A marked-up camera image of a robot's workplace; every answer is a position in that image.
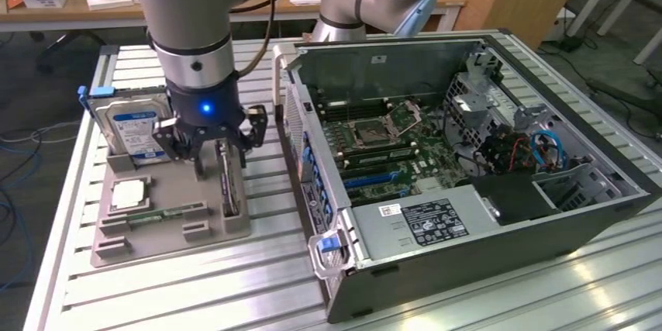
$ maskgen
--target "slotted metal surface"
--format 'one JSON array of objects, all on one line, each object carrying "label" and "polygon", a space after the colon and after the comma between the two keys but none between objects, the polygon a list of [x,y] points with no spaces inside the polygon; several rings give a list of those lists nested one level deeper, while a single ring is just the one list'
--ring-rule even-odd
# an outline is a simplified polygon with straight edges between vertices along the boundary
[{"label": "slotted metal surface", "polygon": [[[510,36],[494,36],[531,67],[635,165],[662,183],[659,158],[576,94]],[[260,41],[235,42],[237,65]],[[239,84],[241,101],[271,101],[271,53]],[[145,46],[100,58],[96,84],[163,83]],[[510,71],[503,84],[526,104],[540,101]],[[93,268],[105,146],[85,115],[57,208],[25,329],[655,329],[662,325],[662,205],[604,231],[566,257],[524,267],[337,325],[311,263],[273,124],[244,170],[252,234],[127,264]]]}]

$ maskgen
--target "gray carpet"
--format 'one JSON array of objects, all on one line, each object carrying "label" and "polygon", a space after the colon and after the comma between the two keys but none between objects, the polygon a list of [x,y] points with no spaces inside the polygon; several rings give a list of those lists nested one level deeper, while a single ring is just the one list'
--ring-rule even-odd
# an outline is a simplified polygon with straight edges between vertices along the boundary
[{"label": "gray carpet", "polygon": [[[580,9],[584,2],[586,0],[570,0],[568,6],[572,9]],[[608,2],[610,0],[604,0],[600,3],[595,15]],[[662,15],[632,4],[627,9],[627,18],[630,24],[636,25],[632,28],[627,28],[626,17],[623,17],[606,37],[595,37],[595,34],[588,32],[587,35],[598,43],[598,50],[583,47],[574,53],[567,53],[566,56],[587,77],[631,89],[639,95],[650,95],[651,91],[646,88],[650,78],[643,68],[638,67],[631,59],[662,27]],[[280,26],[273,32],[273,37],[296,36],[304,31],[311,31],[309,22],[281,22]],[[259,39],[264,35],[264,25],[245,24],[232,27],[236,39]],[[53,41],[58,35],[60,33],[46,33],[46,41],[34,43],[26,33],[17,33],[9,44],[0,47],[0,71],[2,72],[0,77],[0,118],[2,118],[0,132],[18,128],[38,128],[80,118],[81,108],[76,101],[76,88],[92,80],[99,49],[88,40],[77,40],[53,57],[53,74],[42,76],[34,72],[33,59],[46,42]],[[145,42],[143,30],[137,28],[100,30],[99,35],[111,44],[127,45]],[[0,40],[6,37],[6,34],[0,35]],[[554,50],[552,46],[543,46],[543,48]],[[555,56],[546,56],[544,59],[574,84],[586,89],[582,79],[563,60]],[[662,68],[662,50],[655,51],[647,64],[650,67]],[[612,99],[598,96],[595,100],[619,120],[623,120],[623,108]],[[642,132],[656,131],[655,120],[643,112],[635,111],[632,125]],[[53,137],[69,136],[73,132],[74,128],[65,128],[53,133]],[[662,151],[655,141],[648,139],[644,141],[658,152]],[[32,143],[26,143],[21,149],[29,150],[32,146]],[[72,141],[44,145],[40,151],[41,168],[20,188],[9,191],[13,202],[25,216],[26,229],[34,242],[37,266],[44,254],[72,146]],[[14,167],[20,159],[14,154],[0,152],[0,175]],[[0,224],[0,236],[5,232],[6,224]],[[25,243],[16,231],[12,239],[0,247],[0,282],[8,281],[21,269],[24,258]],[[24,279],[28,282],[33,280],[34,276]],[[21,329],[30,294],[29,283],[25,287],[8,289],[0,293],[1,330]]]}]

